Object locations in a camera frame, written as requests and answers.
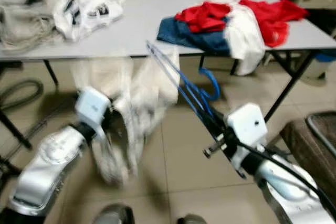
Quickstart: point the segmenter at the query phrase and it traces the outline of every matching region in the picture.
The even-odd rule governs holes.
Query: cable
[[[25,87],[35,87],[36,90],[33,94],[18,99],[13,102],[7,102],[4,103],[4,101],[10,97],[13,93],[15,93],[17,90]],[[12,86],[10,86],[8,89],[6,89],[3,93],[0,94],[0,108],[2,110],[9,110],[17,106],[22,106],[24,104],[27,104],[29,102],[34,101],[35,99],[39,98],[43,93],[43,84],[39,81],[28,79],[25,81],[18,82]]]
[[[252,147],[243,144],[242,142],[236,141],[237,145],[249,150],[250,152],[259,155],[261,157],[263,157],[264,159],[267,159],[273,163],[275,163],[276,165],[280,166],[282,169],[284,169],[285,171],[289,172],[291,175],[293,175],[295,178],[297,178],[298,180],[300,180],[302,183],[304,183],[309,189],[311,189],[314,193],[316,193],[319,198],[321,199],[321,201],[323,200],[325,207],[330,211],[330,214],[333,216],[334,220],[336,220],[336,206],[331,202],[330,198],[325,194],[325,192],[323,190],[321,190],[320,188],[316,189],[312,184],[310,184],[305,178],[303,178],[301,175],[299,175],[298,173],[294,172],[292,169],[290,169],[289,167],[287,167],[286,165],[284,165],[283,163],[277,161],[276,159],[265,155],[264,153],[261,153],[255,149],[253,149]]]

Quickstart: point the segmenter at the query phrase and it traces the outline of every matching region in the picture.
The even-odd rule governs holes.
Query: white cloth
[[[180,68],[177,47],[167,56]],[[177,102],[178,90],[151,57],[145,59],[134,78],[130,57],[76,61],[71,70],[78,89],[92,86],[116,98],[113,107],[122,118],[115,116],[110,131],[106,131],[109,142],[92,141],[92,151],[104,181],[126,185],[129,175],[138,173],[145,138],[167,108]],[[171,75],[179,83],[180,76],[175,72]]]
[[[252,73],[265,54],[265,44],[253,11],[240,5],[239,0],[203,0],[229,5],[232,10],[224,30],[231,56],[239,59],[237,74]]]
[[[124,0],[60,0],[53,16],[56,28],[67,39],[79,40],[121,17]]]

